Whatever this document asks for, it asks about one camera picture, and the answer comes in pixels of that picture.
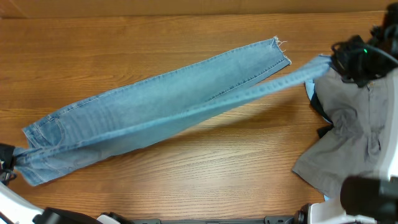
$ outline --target jeans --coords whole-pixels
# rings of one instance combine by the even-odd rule
[[[323,75],[318,57],[296,72],[253,86],[290,64],[277,37],[68,105],[24,128],[30,149],[15,168],[39,185],[111,156],[147,147],[190,126]]]

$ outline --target gray garment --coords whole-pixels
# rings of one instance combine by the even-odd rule
[[[333,69],[315,80],[315,92],[334,128],[298,159],[293,171],[328,197],[340,195],[349,175],[370,176],[382,148],[386,84],[383,78],[358,88],[343,83]]]

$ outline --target wood grain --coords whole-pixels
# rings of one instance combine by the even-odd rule
[[[18,11],[5,17],[72,18],[382,11],[394,0],[0,0]]]
[[[381,12],[153,16],[0,21],[0,142],[26,146],[21,128],[77,100],[275,35],[299,68]],[[146,149],[38,187],[11,189],[40,207],[128,218],[261,218],[321,202],[291,173],[326,123],[302,85],[236,108]]]

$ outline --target light blue denim fabric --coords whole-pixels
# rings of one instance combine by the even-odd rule
[[[24,132],[16,169],[39,185],[167,139],[190,126],[281,89],[323,75],[329,57],[253,86],[290,64],[273,38],[66,106]]]

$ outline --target blue cloth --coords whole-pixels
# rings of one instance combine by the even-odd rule
[[[15,168],[39,185],[167,139],[190,126],[323,75],[317,57],[290,75],[254,86],[290,64],[277,38],[107,91],[66,106],[24,128],[30,149],[18,148]]]

